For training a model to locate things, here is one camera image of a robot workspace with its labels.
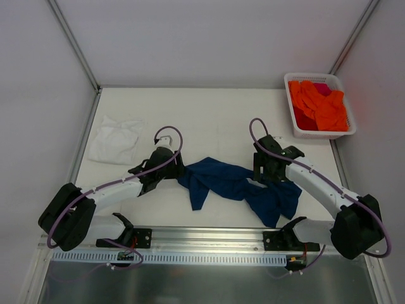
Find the blue printed t-shirt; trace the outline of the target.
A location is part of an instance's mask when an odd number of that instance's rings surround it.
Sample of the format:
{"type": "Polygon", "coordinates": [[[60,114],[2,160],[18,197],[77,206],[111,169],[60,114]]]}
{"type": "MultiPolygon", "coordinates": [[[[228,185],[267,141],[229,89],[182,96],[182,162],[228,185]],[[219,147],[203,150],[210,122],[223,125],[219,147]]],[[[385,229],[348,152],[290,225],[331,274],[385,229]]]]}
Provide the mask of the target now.
{"type": "Polygon", "coordinates": [[[234,201],[246,201],[262,224],[275,228],[281,216],[291,220],[302,190],[293,182],[260,180],[253,184],[252,170],[207,157],[187,165],[178,183],[189,190],[191,207],[201,210],[210,191],[234,201]]]}

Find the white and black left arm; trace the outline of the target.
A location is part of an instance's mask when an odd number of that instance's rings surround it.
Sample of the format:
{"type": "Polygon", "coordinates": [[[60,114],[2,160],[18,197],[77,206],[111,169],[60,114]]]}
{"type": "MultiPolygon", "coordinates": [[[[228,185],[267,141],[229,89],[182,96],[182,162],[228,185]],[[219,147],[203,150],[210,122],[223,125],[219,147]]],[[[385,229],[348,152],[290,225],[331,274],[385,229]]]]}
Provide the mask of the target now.
{"type": "Polygon", "coordinates": [[[39,217],[39,227],[47,234],[47,247],[70,251],[94,241],[100,248],[129,248],[139,242],[134,225],[119,212],[99,212],[117,203],[134,199],[156,189],[168,179],[184,174],[181,152],[158,147],[127,177],[84,191],[69,182],[63,185],[39,217]]]}

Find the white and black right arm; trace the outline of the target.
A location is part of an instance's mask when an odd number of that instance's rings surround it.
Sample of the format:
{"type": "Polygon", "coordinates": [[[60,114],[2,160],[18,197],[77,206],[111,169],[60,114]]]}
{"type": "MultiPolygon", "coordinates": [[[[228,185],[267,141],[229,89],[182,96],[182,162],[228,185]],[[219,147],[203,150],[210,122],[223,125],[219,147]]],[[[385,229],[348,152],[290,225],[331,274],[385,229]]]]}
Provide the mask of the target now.
{"type": "Polygon", "coordinates": [[[367,254],[385,233],[378,201],[336,185],[321,174],[295,146],[282,148],[267,135],[254,142],[254,177],[272,182],[293,182],[330,214],[331,220],[299,217],[283,227],[283,243],[298,250],[305,243],[333,246],[344,258],[367,254]]]}

